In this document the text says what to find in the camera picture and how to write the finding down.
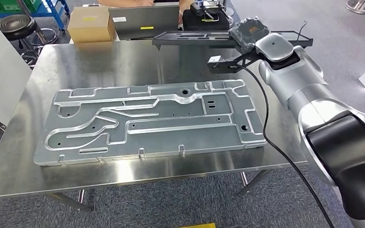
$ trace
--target black stool seat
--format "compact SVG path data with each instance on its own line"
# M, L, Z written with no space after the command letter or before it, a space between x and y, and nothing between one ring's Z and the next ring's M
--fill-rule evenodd
M37 27L36 21L24 14L15 14L0 19L0 31L9 41L24 39Z

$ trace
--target stainless steel table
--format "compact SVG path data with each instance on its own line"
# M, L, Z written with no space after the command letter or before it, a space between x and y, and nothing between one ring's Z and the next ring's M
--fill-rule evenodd
M271 146L263 148L105 163L40 167L33 155L55 92L64 88L147 85L241 78L246 82L263 119L264 98L246 72L212 75L209 57L237 56L231 49L198 46L163 46L150 40L94 44L61 44L44 47L15 114L0 141L0 197L48 194L82 211L88 207L58 192L167 179L200 177L228 172L260 171L289 166ZM272 91L270 138L297 163L300 152L297 124Z

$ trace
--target metal plate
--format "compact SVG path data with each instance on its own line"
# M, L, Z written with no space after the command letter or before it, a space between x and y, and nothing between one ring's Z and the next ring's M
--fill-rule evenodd
M53 99L34 162L184 156L265 143L242 80L66 89Z

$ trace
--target yellow label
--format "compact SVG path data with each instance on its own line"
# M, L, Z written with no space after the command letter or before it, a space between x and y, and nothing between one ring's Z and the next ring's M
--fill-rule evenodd
M83 20L96 20L97 17L83 17Z
M191 226L191 227L181 227L181 228L216 228L214 223L209 224L203 224L203 225L197 225L197 226Z
M257 31L257 30L258 30L258 28L257 28L257 27L252 27L252 28L250 28L250 29L248 30L248 32L253 33L253 32L255 32L255 31Z
M153 26L141 27L141 30L146 30L146 29L154 29L154 27Z

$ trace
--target floor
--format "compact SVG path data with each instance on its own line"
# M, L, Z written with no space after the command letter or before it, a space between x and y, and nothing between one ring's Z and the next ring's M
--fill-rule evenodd
M92 3L68 0L73 6ZM315 39L308 53L322 67L338 98L365 112L365 15L345 9L342 0L231 0L235 18L258 16L272 30L298 30ZM53 19L38 19L56 29ZM59 33L59 43L69 41ZM336 228L352 225L330 186L302 167ZM0 199L0 227L156 227L175 228L215 222L218 228L327 227L310 193L291 168L272 171L254 191L239 197L239 174L162 181L88 190L83 214L44 196ZM77 192L67 192L76 198Z

